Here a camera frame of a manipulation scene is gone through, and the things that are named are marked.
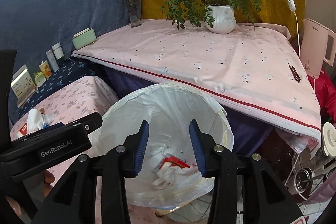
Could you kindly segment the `person's left hand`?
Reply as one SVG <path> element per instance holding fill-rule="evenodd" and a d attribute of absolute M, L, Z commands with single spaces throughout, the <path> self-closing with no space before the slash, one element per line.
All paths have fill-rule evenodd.
<path fill-rule="evenodd" d="M 55 181 L 55 177 L 52 173 L 50 173 L 48 170 L 45 170 L 43 172 L 43 200 L 49 195 L 50 191 L 52 190 L 52 183 Z M 12 197 L 6 196 L 6 200 L 8 201 L 9 205 L 13 209 L 13 211 L 16 213 L 17 216 L 21 217 L 25 214 L 25 210 L 20 206 L 20 204 L 14 200 Z"/>

